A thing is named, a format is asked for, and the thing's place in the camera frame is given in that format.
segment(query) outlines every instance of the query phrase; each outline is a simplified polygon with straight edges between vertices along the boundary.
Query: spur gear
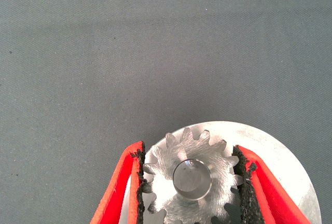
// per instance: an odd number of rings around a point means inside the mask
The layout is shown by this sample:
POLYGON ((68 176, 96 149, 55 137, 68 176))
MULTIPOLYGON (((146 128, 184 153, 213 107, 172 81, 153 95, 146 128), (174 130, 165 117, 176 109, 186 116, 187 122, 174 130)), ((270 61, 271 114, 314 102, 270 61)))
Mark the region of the spur gear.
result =
POLYGON ((190 128, 184 128, 179 140, 166 135, 166 149, 152 146, 157 163, 143 165, 143 170, 153 175, 143 191, 156 195, 148 210, 157 213, 164 209, 164 224, 210 224, 212 217, 229 221, 224 206, 237 202, 231 188, 243 183, 243 178, 233 173, 239 158, 223 156, 224 140, 213 145, 209 140, 207 130, 195 140, 190 128))

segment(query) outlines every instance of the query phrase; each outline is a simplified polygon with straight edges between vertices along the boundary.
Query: gear tooth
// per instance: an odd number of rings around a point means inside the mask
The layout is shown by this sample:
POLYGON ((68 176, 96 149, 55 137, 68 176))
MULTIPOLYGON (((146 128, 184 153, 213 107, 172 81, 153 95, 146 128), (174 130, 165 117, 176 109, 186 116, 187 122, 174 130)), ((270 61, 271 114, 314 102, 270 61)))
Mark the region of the gear tooth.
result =
POLYGON ((227 157, 227 161, 229 162, 230 167, 234 167, 235 165, 238 164, 239 158, 237 156, 230 156, 227 157))
POLYGON ((218 143, 215 143, 214 145, 216 149, 220 149, 221 151, 224 151, 226 146, 227 146, 227 142, 223 139, 221 139, 218 143))
POLYGON ((200 142, 209 142, 210 139, 210 132, 208 130, 204 130, 204 132, 201 133, 201 135, 199 136, 199 140, 200 142))
POLYGON ((143 185, 143 188, 142 188, 142 190, 143 190, 143 193, 152 193, 152 182, 149 182, 149 183, 145 183, 144 185, 143 185))
POLYGON ((162 149, 160 147, 158 147, 157 145, 152 145, 151 152, 157 159, 159 159, 163 153, 162 149))
POLYGON ((191 132, 191 129, 186 127, 184 128, 183 130, 183 133, 182 133, 182 137, 180 139, 180 143, 183 142, 183 141, 187 141, 187 140, 192 140, 192 132, 191 132))
POLYGON ((243 177, 240 175, 233 175, 233 184, 234 186, 243 184, 243 177))
POLYGON ((167 146, 167 149, 170 148, 170 147, 173 147, 177 143, 178 143, 178 141, 177 141, 177 139, 174 137, 174 135, 172 133, 167 133, 166 134, 166 146, 167 146))
POLYGON ((155 171, 157 170, 156 164, 155 163, 144 163, 143 164, 143 171, 155 175, 155 171))

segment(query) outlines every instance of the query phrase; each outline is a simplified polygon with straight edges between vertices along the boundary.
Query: gear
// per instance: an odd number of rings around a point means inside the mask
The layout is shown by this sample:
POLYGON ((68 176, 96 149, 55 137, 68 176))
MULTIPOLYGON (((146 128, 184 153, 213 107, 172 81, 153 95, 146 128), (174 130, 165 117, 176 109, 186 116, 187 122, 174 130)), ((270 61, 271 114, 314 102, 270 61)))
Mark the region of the gear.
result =
POLYGON ((224 140, 213 145, 209 140, 207 130, 195 140, 190 128, 184 128, 179 141, 170 133, 166 135, 166 150, 152 146, 157 163, 143 165, 143 170, 153 175, 144 192, 156 195, 148 210, 156 213, 164 209, 164 224, 205 224, 211 223, 212 217, 229 221, 224 206, 237 202, 231 188, 243 183, 243 178, 233 173, 239 158, 223 156, 224 140))

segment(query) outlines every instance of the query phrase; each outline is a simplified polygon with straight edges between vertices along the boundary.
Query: metal disc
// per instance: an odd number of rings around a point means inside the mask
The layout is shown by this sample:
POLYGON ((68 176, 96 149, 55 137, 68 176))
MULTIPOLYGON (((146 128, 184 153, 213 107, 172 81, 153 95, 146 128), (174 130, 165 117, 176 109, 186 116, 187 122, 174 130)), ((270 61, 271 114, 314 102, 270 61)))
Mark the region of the metal disc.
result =
MULTIPOLYGON (((205 122, 190 125, 188 127, 193 132, 195 138, 198 138, 199 134, 204 130, 208 130, 211 135, 210 142, 212 144, 214 141, 217 142, 220 140, 220 138, 224 139, 227 142, 225 154, 228 156, 231 155, 231 149, 234 145, 241 145, 255 152, 263 159, 265 164, 279 180, 288 195, 309 221, 312 224, 322 224, 318 199, 308 174, 293 153, 277 139, 266 132, 249 125, 228 121, 205 122)), ((176 138, 180 138, 183 130, 184 128, 181 128, 172 134, 176 138)), ((156 145, 161 148, 166 148, 165 138, 159 141, 156 145)), ((155 162, 155 157, 149 150, 146 154, 145 163, 155 162)), ((150 195, 144 195, 144 198, 145 205, 151 201, 150 195)), ((128 205, 128 192, 126 191, 121 212, 121 224, 127 223, 126 216, 128 215, 128 205)), ((162 211, 150 216, 145 213, 144 217, 146 218, 144 224, 162 223, 160 220, 164 215, 165 213, 162 211)))

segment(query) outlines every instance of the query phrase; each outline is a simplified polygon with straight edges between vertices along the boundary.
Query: red rubber pad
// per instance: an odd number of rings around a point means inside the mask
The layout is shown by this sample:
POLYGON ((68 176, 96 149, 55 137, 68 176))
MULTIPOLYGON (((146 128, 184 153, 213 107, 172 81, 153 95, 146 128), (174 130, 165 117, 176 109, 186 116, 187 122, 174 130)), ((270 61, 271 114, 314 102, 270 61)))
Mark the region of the red rubber pad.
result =
POLYGON ((135 154, 144 152, 144 143, 137 142, 128 146, 114 170, 108 187, 102 197, 90 224, 119 223, 123 197, 129 176, 131 175, 128 224, 136 224, 138 218, 137 190, 141 184, 139 177, 140 161, 135 154))
POLYGON ((247 158, 246 170, 255 163, 251 181, 266 224, 310 224, 309 220, 289 197, 263 160, 251 150, 239 146, 247 158))

